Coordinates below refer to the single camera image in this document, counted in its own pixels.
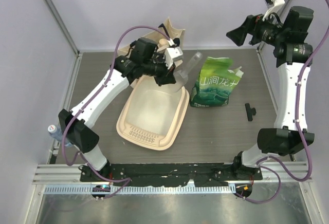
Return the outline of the green litter bag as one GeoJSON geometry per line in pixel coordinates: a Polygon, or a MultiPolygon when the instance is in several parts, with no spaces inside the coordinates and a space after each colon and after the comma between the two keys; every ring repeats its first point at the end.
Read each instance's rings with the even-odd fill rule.
{"type": "Polygon", "coordinates": [[[244,72],[241,67],[230,69],[231,58],[207,57],[190,94],[192,107],[226,106],[229,96],[244,72]]]}

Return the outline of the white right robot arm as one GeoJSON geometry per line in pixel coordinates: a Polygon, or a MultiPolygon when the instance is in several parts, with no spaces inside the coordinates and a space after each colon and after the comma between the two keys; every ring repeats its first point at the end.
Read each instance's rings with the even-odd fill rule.
{"type": "Polygon", "coordinates": [[[242,46],[248,34],[252,36],[251,45],[264,42],[273,46],[280,78],[274,127],[260,129],[256,144],[235,156],[232,174],[237,180],[255,174],[261,162],[294,155],[315,139],[308,131],[305,118],[305,93],[311,66],[307,60],[313,47],[304,40],[313,17],[312,9],[293,6],[284,22],[274,24],[263,14],[249,15],[241,26],[226,34],[237,46],[242,46]]]}

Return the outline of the clear plastic scoop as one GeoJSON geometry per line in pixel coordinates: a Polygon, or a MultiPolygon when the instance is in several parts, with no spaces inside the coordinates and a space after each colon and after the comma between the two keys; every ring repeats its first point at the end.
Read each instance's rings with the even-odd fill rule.
{"type": "Polygon", "coordinates": [[[181,70],[174,72],[176,83],[172,87],[173,92],[178,92],[188,81],[189,73],[199,63],[203,55],[201,52],[196,52],[195,55],[186,63],[185,67],[181,70]]]}

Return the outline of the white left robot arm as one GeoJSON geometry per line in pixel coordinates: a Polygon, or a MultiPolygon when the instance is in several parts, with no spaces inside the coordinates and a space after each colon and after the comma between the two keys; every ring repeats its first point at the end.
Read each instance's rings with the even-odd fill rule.
{"type": "Polygon", "coordinates": [[[114,58],[103,80],[84,100],[71,110],[59,112],[62,138],[77,148],[96,181],[109,178],[109,161],[98,146],[99,136],[92,130],[99,116],[117,95],[142,76],[153,77],[159,86],[174,84],[175,62],[182,57],[179,46],[179,39],[168,39],[164,45],[145,37],[135,40],[126,54],[114,58]]]}

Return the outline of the black bag clip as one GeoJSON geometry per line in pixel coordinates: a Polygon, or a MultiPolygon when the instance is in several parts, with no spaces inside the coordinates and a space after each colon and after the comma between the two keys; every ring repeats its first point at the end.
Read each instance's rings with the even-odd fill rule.
{"type": "Polygon", "coordinates": [[[252,108],[249,103],[245,103],[245,109],[248,121],[253,121],[253,117],[257,114],[256,109],[252,108]]]}

